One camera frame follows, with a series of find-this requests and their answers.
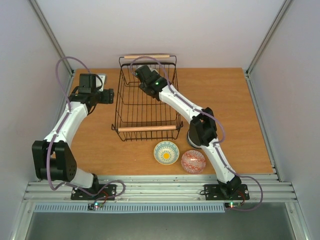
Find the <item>red patterned bowl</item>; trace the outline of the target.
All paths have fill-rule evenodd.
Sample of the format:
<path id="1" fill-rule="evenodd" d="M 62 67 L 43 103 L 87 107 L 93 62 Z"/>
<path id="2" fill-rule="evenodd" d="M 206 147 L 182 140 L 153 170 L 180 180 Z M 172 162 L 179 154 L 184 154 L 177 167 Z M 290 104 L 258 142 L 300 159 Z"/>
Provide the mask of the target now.
<path id="1" fill-rule="evenodd" d="M 182 168 L 189 174 L 200 174 L 206 167 L 206 159 L 198 150 L 188 150 L 181 157 Z"/>

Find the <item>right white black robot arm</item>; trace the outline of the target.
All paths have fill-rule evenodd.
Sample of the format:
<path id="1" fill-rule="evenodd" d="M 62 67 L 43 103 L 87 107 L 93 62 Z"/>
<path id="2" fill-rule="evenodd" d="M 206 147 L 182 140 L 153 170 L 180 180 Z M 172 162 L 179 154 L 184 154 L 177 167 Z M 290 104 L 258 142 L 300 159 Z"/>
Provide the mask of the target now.
<path id="1" fill-rule="evenodd" d="M 242 184 L 235 170 L 225 157 L 217 134 L 217 123 L 213 111 L 202 108 L 185 96 L 156 70 L 142 65 L 134 71 L 140 81 L 139 88 L 148 96 L 166 103 L 176 110 L 189 123 L 187 140 L 195 148 L 202 149 L 213 166 L 221 194 L 225 199 L 234 197 Z"/>

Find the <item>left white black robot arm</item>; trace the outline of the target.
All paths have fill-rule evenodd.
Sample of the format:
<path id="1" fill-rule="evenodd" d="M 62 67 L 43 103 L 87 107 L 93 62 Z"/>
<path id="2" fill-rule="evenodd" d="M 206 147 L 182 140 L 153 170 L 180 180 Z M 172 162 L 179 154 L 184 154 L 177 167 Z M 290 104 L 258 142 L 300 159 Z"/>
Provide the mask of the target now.
<path id="1" fill-rule="evenodd" d="M 103 73 L 80 74 L 79 84 L 67 98 L 63 114 L 53 130 L 43 140 L 32 144 L 36 177 L 47 180 L 52 190 L 57 190 L 53 181 L 60 181 L 82 191 L 89 199 L 96 199 L 101 193 L 98 177 L 78 167 L 71 144 L 83 120 L 98 104 L 114 102 L 114 90 L 104 88 L 106 81 Z"/>

